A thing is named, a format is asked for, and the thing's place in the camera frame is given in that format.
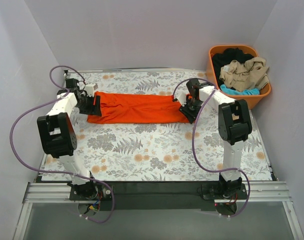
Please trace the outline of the orange t shirt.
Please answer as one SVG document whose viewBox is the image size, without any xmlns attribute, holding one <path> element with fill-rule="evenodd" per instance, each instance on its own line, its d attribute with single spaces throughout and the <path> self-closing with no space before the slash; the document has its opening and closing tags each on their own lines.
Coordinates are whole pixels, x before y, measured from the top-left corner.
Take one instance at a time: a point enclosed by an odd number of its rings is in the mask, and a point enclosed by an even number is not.
<svg viewBox="0 0 304 240">
<path fill-rule="evenodd" d="M 122 94 L 97 91 L 101 116 L 89 115 L 91 124 L 188 123 L 181 104 L 171 95 Z"/>
</svg>

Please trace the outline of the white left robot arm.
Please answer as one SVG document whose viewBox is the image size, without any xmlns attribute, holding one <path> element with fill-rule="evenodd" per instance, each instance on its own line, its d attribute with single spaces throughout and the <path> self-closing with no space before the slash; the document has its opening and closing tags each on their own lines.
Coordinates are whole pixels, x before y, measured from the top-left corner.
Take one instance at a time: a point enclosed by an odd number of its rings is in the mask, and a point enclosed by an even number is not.
<svg viewBox="0 0 304 240">
<path fill-rule="evenodd" d="M 80 114 L 101 116 L 100 97 L 95 96 L 96 83 L 88 83 L 80 89 L 75 78 L 66 80 L 66 89 L 57 92 L 57 102 L 45 115 L 37 118 L 37 127 L 44 153 L 57 159 L 66 172 L 71 173 L 68 185 L 75 194 L 87 200 L 98 196 L 99 190 L 94 183 L 92 173 L 74 153 L 78 146 L 70 115 L 74 108 Z"/>
</svg>

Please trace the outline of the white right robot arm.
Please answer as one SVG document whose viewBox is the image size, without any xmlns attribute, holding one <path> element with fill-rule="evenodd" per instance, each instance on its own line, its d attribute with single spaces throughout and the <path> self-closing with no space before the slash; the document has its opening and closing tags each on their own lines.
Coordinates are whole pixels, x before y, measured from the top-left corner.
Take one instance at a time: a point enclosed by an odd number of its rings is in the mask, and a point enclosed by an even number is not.
<svg viewBox="0 0 304 240">
<path fill-rule="evenodd" d="M 242 150 L 252 133 L 248 104 L 244 99 L 235 100 L 226 96 L 212 83 L 202 78 L 184 80 L 188 94 L 173 95 L 180 103 L 179 111 L 188 122 L 196 126 L 206 105 L 218 114 L 218 132 L 223 140 L 223 169 L 217 170 L 219 180 L 214 193 L 229 199 L 242 189 L 244 174 L 241 167 Z"/>
</svg>

